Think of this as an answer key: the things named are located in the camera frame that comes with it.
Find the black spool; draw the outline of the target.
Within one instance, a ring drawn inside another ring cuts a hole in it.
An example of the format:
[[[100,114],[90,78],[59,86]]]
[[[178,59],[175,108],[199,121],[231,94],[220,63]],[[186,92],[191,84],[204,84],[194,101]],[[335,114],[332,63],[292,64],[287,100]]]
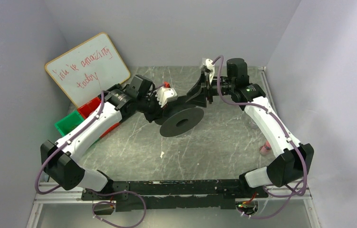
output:
[[[161,118],[155,120],[160,125],[160,134],[163,137],[174,137],[194,128],[204,116],[203,109],[186,102],[186,96],[168,102],[162,111]]]

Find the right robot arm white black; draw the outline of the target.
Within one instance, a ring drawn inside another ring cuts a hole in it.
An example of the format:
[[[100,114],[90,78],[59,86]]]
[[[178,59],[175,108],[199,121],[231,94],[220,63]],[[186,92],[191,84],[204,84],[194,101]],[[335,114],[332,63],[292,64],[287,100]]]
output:
[[[227,60],[227,76],[221,76],[221,69],[215,67],[216,62],[209,58],[203,59],[201,76],[187,93],[188,102],[206,107],[215,96],[223,99],[229,95],[231,100],[224,102],[240,107],[268,140],[275,159],[268,166],[244,173],[241,177],[246,186],[282,187],[302,179],[303,187],[306,188],[314,155],[311,144],[303,144],[294,136],[275,113],[263,89],[258,84],[250,83],[244,59]]]

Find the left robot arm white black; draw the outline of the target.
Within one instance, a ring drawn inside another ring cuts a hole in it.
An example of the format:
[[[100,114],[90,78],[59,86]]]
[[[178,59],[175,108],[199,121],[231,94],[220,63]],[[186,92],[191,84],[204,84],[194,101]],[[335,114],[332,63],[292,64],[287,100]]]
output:
[[[115,84],[101,91],[99,106],[70,133],[55,143],[45,141],[41,147],[42,165],[35,180],[38,194],[50,193],[39,189],[41,173],[46,173],[58,188],[65,190],[82,187],[101,195],[112,193],[113,180],[101,171],[83,168],[78,160],[106,130],[127,119],[135,112],[143,113],[149,122],[162,119],[162,114],[178,98],[168,83],[160,86],[142,75],[131,83]]]

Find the black bin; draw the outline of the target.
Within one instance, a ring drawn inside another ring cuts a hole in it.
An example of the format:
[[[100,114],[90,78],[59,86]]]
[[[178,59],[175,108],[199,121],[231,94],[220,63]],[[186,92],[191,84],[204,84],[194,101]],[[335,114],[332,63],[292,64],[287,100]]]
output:
[[[116,111],[119,111],[121,123],[130,118],[137,111],[137,102],[125,92],[126,86],[116,84],[105,91],[105,101],[111,103]]]

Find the red bin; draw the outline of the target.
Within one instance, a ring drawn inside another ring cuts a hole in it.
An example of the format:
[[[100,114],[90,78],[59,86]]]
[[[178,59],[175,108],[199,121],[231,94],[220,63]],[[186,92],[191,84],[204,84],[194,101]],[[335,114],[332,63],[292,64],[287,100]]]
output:
[[[83,106],[79,107],[77,111],[79,114],[84,118],[87,119],[100,105],[100,98],[95,97]],[[115,128],[117,128],[120,125],[120,123],[116,123],[113,126],[111,126],[109,129],[107,129],[101,136],[100,138],[105,137],[108,133],[113,131]]]

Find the whiteboard with red writing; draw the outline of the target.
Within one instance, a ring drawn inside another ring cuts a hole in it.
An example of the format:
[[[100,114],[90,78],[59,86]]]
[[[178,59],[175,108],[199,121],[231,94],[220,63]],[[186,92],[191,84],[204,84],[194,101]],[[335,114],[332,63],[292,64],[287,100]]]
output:
[[[49,61],[45,71],[77,108],[131,76],[104,32]]]

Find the pink marker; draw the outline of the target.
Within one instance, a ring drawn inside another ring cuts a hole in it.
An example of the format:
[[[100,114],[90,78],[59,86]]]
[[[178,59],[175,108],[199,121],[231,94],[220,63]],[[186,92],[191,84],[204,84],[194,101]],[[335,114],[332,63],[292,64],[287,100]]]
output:
[[[270,146],[270,143],[268,141],[266,141],[261,147],[260,147],[260,150],[259,150],[259,153],[261,155],[268,155],[269,153],[271,153],[272,149],[271,149],[271,146]]]

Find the green bin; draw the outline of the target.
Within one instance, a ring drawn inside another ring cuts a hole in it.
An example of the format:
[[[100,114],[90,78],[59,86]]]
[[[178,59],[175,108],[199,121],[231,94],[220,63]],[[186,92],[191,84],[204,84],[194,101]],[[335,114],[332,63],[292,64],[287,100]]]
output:
[[[72,132],[84,120],[84,117],[78,111],[75,110],[68,114],[66,117],[57,121],[54,126],[58,130],[60,135],[63,137]]]

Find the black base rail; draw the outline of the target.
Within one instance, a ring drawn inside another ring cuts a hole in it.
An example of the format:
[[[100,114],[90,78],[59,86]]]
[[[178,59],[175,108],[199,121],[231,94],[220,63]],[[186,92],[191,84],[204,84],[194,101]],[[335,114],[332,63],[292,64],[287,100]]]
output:
[[[255,202],[268,194],[262,187],[251,188],[245,178],[212,180],[115,181],[115,196],[98,196],[84,190],[83,201],[112,200],[117,212],[146,209],[234,209],[244,201]]]

